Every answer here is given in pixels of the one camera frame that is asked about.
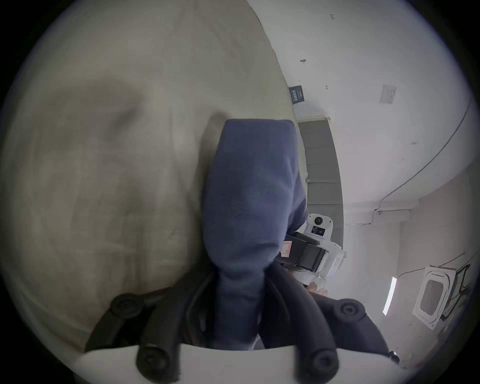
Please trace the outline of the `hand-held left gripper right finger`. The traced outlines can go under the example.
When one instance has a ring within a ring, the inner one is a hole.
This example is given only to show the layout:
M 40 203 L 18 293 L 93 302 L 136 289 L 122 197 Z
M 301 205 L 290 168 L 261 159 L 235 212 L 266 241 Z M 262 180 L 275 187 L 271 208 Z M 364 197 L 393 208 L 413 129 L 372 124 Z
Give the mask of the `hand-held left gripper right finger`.
M 389 357 L 380 330 L 362 303 L 309 292 L 279 263 L 265 273 L 261 339 L 267 349 L 297 348 L 298 380 L 331 380 L 340 368 L 337 349 Z

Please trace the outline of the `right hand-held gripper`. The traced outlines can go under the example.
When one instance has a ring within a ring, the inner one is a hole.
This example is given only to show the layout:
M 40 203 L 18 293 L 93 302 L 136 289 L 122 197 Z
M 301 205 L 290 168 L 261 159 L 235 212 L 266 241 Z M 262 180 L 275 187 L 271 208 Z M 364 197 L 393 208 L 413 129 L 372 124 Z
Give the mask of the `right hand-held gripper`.
M 294 278 L 304 287 L 317 278 L 327 280 L 333 277 L 345 258 L 343 235 L 334 227 L 333 219 L 310 213 L 305 229 L 295 235 L 285 236 L 276 263 L 289 267 Z M 301 250 L 296 254 L 297 239 Z

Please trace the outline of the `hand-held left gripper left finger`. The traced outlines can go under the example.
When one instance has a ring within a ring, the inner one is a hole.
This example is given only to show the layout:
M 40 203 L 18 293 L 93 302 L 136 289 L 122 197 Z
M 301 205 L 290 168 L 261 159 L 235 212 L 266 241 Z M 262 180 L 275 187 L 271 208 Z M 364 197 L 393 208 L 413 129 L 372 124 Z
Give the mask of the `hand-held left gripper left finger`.
M 116 349 L 137 341 L 136 368 L 149 381 L 178 381 L 180 345 L 188 309 L 215 277 L 199 262 L 171 287 L 114 297 L 85 345 L 85 352 Z

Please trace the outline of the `person's right hand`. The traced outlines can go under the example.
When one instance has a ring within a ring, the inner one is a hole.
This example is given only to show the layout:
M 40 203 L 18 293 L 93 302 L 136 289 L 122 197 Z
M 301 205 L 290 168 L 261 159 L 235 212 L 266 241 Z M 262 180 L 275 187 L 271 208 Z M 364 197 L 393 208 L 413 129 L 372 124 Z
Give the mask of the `person's right hand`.
M 325 278 L 314 279 L 307 287 L 307 291 L 317 295 L 328 297 L 327 280 Z

